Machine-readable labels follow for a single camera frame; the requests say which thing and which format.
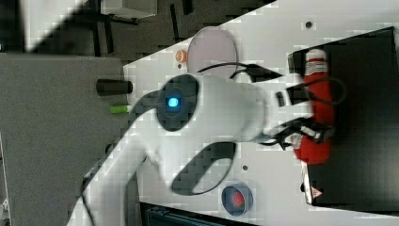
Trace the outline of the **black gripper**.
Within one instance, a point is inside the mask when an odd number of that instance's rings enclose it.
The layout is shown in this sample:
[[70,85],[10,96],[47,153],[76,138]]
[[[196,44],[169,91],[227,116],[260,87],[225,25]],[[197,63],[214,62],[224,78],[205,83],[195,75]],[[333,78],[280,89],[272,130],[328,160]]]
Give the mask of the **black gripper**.
[[279,107],[308,102],[310,97],[303,84],[292,86],[275,93]]

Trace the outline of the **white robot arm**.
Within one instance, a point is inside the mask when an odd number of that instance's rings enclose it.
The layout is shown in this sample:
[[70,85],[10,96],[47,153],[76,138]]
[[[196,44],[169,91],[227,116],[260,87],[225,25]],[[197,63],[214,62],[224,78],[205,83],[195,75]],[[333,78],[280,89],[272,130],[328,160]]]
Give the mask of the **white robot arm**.
[[283,144],[312,115],[297,74],[261,82],[187,73],[143,96],[120,140],[85,176],[66,226],[127,226],[125,191],[145,160],[167,188],[192,196],[215,189],[241,142]]

